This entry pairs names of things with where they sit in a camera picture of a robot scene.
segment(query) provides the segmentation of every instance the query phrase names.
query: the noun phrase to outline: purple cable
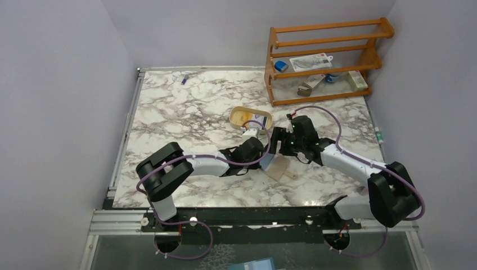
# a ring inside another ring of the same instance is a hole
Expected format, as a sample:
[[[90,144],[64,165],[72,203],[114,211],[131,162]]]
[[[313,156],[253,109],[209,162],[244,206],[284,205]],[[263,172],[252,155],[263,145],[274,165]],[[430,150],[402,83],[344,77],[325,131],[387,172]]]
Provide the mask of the purple cable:
[[[319,107],[319,106],[314,106],[314,105],[309,105],[309,106],[303,106],[303,107],[300,107],[298,109],[295,110],[294,113],[296,113],[297,111],[299,110],[302,110],[302,109],[307,109],[307,108],[315,108],[315,109],[319,109],[319,110],[322,110],[326,113],[328,113],[331,117],[333,117],[333,119],[335,120],[335,122],[337,123],[338,125],[338,136],[336,137],[336,148],[338,150],[340,150],[342,153],[344,153],[346,156],[352,158],[352,159],[355,159],[361,163],[364,163],[366,165],[369,165],[369,166],[372,166],[372,167],[375,167],[375,168],[378,168],[378,169],[381,169],[389,174],[391,174],[393,177],[395,177],[397,180],[401,181],[407,188],[409,188],[417,197],[419,203],[421,204],[421,212],[419,213],[419,215],[415,216],[415,217],[410,217],[410,218],[405,218],[404,220],[405,221],[415,221],[417,219],[420,219],[424,213],[426,212],[426,204],[424,203],[424,198],[422,198],[421,194],[416,190],[416,188],[414,188],[411,184],[409,184],[406,180],[404,180],[404,178],[402,178],[401,176],[399,176],[397,173],[394,173],[393,171],[389,170],[388,168],[386,167],[383,167],[383,166],[379,166],[379,165],[376,165],[376,164],[371,164],[369,161],[365,160],[365,159],[362,159],[361,157],[359,156],[355,156],[349,152],[347,152],[345,149],[341,148],[340,144],[339,144],[339,141],[340,141],[340,138],[341,138],[341,123],[340,121],[338,120],[338,118],[336,118],[336,116],[328,111],[327,109],[323,108],[323,107]],[[341,254],[343,255],[346,255],[346,256],[350,256],[350,257],[354,257],[354,258],[364,258],[364,257],[369,257],[369,256],[373,256],[375,254],[377,254],[378,252],[381,251],[381,249],[385,246],[386,244],[386,241],[388,239],[388,228],[386,227],[386,236],[384,238],[384,242],[382,243],[382,245],[379,247],[379,249],[377,249],[376,251],[374,251],[373,253],[369,253],[369,254],[364,254],[364,255],[356,255],[356,254],[349,254],[349,253],[345,253],[345,252],[341,252]]]
[[[259,163],[262,159],[265,158],[266,154],[270,151],[270,144],[271,144],[271,138],[270,138],[270,133],[268,132],[267,128],[260,122],[258,121],[255,121],[255,120],[248,120],[246,122],[243,123],[242,127],[245,126],[246,123],[257,123],[261,126],[262,129],[265,130],[265,134],[267,135],[267,138],[268,138],[268,146],[267,146],[267,149],[265,150],[265,152],[263,153],[263,155],[257,159],[257,160],[254,160],[254,161],[251,161],[251,162],[248,162],[248,163],[238,163],[238,162],[234,162],[234,161],[230,161],[230,160],[227,160],[227,159],[224,159],[220,156],[214,156],[214,155],[207,155],[207,154],[201,154],[201,155],[185,155],[185,156],[180,156],[178,158],[175,158],[161,166],[159,166],[158,168],[154,169],[153,171],[151,171],[150,173],[148,173],[147,175],[145,175],[143,178],[141,178],[141,180],[139,180],[139,182],[137,183],[136,185],[136,190],[139,191],[140,193],[144,194],[147,196],[147,192],[143,189],[141,189],[141,185],[144,183],[144,181],[146,181],[147,179],[149,179],[149,177],[151,177],[151,175],[157,173],[158,171],[164,169],[165,167],[173,164],[173,163],[176,163],[178,162],[179,160],[183,160],[183,159],[193,159],[193,158],[199,158],[199,159],[202,159],[202,158],[210,158],[210,159],[218,159],[220,161],[223,161],[225,163],[228,163],[228,164],[232,164],[232,165],[238,165],[238,166],[249,166],[249,165],[253,165],[253,164],[256,164],[256,163]],[[151,201],[148,199],[148,202],[149,202],[149,205],[151,206],[152,208],[152,212],[154,213],[154,217],[157,219],[157,221],[159,221],[161,224],[164,224],[164,225],[182,225],[182,224],[189,224],[189,223],[197,223],[197,224],[200,224],[202,226],[204,226],[207,231],[209,232],[209,235],[210,235],[210,244],[209,246],[207,247],[207,249],[197,255],[197,256],[191,256],[191,257],[184,257],[184,256],[177,256],[177,255],[169,255],[169,254],[166,254],[166,253],[163,253],[162,251],[159,250],[159,248],[157,247],[157,245],[155,244],[154,242],[154,247],[156,247],[156,251],[157,253],[161,254],[161,255],[164,255],[165,257],[171,257],[171,258],[176,258],[176,259],[181,259],[181,260],[196,260],[196,259],[200,259],[202,258],[203,256],[206,256],[207,253],[209,253],[209,251],[211,251],[212,249],[212,246],[214,244],[214,236],[212,234],[212,231],[210,230],[210,227],[205,224],[204,222],[202,221],[190,221],[190,220],[186,220],[186,221],[179,221],[179,222],[166,222],[166,221],[163,221],[159,218],[158,216],[158,213],[156,212],[156,210],[154,209]]]

